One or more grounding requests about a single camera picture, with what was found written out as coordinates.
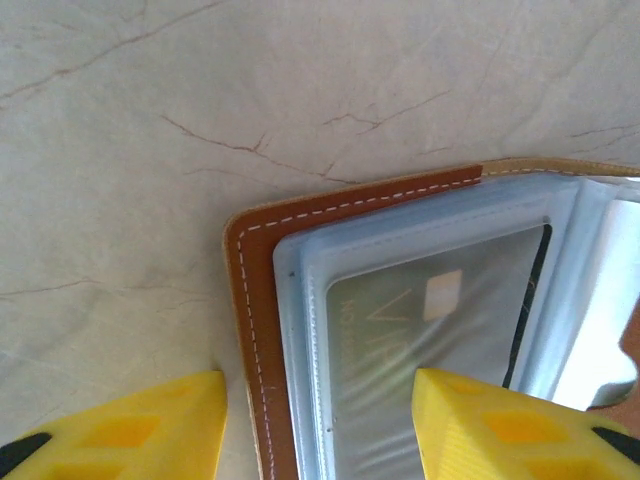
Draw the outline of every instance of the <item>brown leather card holder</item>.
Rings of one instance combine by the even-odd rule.
[[[639,169],[567,159],[503,159],[259,206],[229,221],[224,248],[262,478],[298,478],[272,260],[278,242],[287,235],[320,225],[471,187],[483,177],[543,171],[640,176]],[[640,347],[637,318],[632,325],[624,347],[633,355],[639,350],[636,347]],[[632,430],[640,427],[639,397],[636,392],[634,398],[611,410],[617,420]]]

